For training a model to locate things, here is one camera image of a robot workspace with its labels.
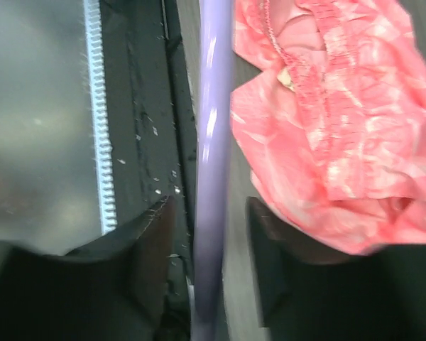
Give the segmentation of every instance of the purple pole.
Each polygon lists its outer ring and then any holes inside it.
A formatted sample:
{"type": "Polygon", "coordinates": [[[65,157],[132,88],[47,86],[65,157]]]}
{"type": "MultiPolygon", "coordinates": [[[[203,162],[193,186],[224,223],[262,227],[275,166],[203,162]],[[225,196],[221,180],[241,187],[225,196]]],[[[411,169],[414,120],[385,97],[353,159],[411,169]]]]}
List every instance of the purple pole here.
{"type": "Polygon", "coordinates": [[[200,112],[192,341],[213,341],[222,294],[233,90],[232,0],[201,0],[200,112]]]}

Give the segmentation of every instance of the dark floor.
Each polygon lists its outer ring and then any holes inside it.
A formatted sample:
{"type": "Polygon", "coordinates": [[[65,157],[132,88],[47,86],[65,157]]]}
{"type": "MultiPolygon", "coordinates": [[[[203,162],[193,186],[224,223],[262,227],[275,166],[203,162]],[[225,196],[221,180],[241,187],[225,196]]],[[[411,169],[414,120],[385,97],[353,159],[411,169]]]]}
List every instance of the dark floor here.
{"type": "MultiPolygon", "coordinates": [[[[188,73],[192,80],[193,98],[197,98],[199,72],[199,0],[177,0],[188,73]]],[[[426,58],[426,0],[400,0],[413,16],[420,50],[426,58]]],[[[240,58],[236,59],[236,85],[250,80],[257,70],[240,58]]],[[[268,340],[265,330],[258,328],[249,237],[246,232],[244,205],[249,195],[255,195],[249,181],[249,166],[238,146],[232,145],[229,231],[225,268],[225,301],[229,329],[233,341],[268,340]]]]}

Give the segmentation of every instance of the white serrated edge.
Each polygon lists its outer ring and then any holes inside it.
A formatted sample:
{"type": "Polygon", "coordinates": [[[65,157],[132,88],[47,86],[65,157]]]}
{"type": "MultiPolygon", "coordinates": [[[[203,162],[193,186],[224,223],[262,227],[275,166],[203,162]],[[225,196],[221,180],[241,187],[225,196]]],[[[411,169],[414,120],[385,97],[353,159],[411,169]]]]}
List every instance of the white serrated edge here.
{"type": "Polygon", "coordinates": [[[112,146],[109,140],[109,122],[107,119],[101,13],[99,0],[83,0],[83,2],[99,210],[101,214],[102,234],[106,234],[116,228],[117,221],[114,179],[112,175],[112,146]]]}

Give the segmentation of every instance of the clothing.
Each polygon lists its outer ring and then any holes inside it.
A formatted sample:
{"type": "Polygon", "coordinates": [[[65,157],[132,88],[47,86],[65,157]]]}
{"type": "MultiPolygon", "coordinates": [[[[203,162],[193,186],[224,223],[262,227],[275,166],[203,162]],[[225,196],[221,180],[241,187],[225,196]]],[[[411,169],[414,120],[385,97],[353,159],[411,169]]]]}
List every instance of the clothing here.
{"type": "Polygon", "coordinates": [[[236,0],[234,137],[266,204],[349,254],[426,244],[426,63],[396,0],[236,0]]]}

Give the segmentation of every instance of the pink ruffled fabric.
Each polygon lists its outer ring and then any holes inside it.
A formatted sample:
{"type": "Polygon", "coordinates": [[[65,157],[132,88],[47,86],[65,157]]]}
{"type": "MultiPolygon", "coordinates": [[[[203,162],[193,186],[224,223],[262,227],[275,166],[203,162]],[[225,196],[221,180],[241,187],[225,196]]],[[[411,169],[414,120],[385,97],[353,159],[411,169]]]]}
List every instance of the pink ruffled fabric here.
{"type": "Polygon", "coordinates": [[[426,244],[426,64],[396,0],[236,0],[262,70],[232,129],[279,217],[349,254],[426,244]]]}

